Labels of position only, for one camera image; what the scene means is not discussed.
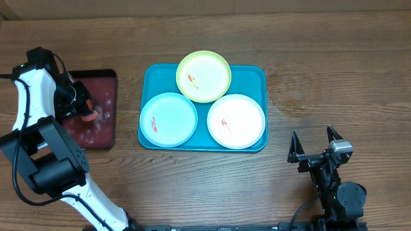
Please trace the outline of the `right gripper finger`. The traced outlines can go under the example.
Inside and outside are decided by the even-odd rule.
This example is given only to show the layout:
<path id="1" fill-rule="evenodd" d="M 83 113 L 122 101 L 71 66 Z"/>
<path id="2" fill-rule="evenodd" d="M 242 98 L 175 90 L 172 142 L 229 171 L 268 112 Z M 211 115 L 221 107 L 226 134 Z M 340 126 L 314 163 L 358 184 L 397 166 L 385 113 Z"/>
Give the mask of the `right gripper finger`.
<path id="1" fill-rule="evenodd" d="M 327 134 L 328 134 L 329 142 L 342 139 L 342 137 L 337 133 L 337 131 L 331 125 L 327 127 Z"/>
<path id="2" fill-rule="evenodd" d="M 299 158 L 304 156 L 304 150 L 301 146 L 301 142 L 298 139 L 298 136 L 295 130 L 292 132 L 290 149 L 288 153 L 288 158 Z"/>

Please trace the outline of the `red sponge with dark scourer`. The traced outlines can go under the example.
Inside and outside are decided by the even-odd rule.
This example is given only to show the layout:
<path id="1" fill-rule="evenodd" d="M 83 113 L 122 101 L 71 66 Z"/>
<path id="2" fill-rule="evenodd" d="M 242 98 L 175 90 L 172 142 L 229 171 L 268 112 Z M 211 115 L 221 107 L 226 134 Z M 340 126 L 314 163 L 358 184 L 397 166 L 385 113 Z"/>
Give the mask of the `red sponge with dark scourer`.
<path id="1" fill-rule="evenodd" d="M 89 109 L 89 111 L 87 113 L 83 114 L 82 121 L 87 122 L 87 121 L 95 120 L 99 116 L 99 113 L 95 109 L 93 109 L 91 99 L 88 99 L 86 101 L 86 105 L 87 105 L 87 108 Z"/>

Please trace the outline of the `light blue plate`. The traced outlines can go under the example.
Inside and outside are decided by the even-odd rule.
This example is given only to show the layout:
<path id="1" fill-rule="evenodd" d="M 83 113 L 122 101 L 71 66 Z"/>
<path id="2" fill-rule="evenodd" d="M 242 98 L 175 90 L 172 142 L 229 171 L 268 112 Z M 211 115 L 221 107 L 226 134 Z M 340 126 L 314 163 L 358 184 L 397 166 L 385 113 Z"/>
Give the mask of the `light blue plate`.
<path id="1" fill-rule="evenodd" d="M 139 126 L 143 136 L 161 148 L 179 146 L 191 138 L 197 128 L 194 104 L 182 94 L 167 92 L 150 99 L 143 107 Z"/>

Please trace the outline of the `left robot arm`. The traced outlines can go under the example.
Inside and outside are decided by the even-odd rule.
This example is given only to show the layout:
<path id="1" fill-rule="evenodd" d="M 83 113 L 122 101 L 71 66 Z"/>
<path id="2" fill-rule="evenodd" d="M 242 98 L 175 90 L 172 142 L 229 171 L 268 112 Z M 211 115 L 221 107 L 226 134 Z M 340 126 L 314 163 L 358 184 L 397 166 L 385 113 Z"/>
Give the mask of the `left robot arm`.
<path id="1" fill-rule="evenodd" d="M 15 124 L 1 137 L 1 151 L 12 164 L 15 193 L 36 207 L 63 201 L 93 230 L 140 230 L 96 185 L 85 152 L 62 125 L 77 115 L 84 120 L 98 116 L 86 86 L 58 68 L 61 59 L 52 51 L 36 47 L 26 56 L 26 63 L 3 76 L 18 90 Z"/>

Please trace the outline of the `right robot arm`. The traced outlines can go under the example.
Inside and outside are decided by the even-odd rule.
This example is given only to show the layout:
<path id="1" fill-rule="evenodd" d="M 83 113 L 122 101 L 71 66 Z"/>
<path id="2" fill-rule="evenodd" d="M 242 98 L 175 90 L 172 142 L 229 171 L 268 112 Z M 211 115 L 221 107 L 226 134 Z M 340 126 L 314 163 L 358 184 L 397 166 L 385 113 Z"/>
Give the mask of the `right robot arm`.
<path id="1" fill-rule="evenodd" d="M 353 154 L 351 143 L 332 126 L 327 127 L 329 145 L 322 153 L 306 155 L 295 132 L 292 133 L 287 162 L 298 163 L 298 172 L 309 172 L 317 196 L 302 205 L 293 215 L 289 230 L 367 230 L 358 221 L 363 216 L 367 190 L 354 182 L 342 182 L 338 168 L 348 163 Z M 323 213 L 314 215 L 309 223 L 295 224 L 299 213 L 318 200 Z"/>

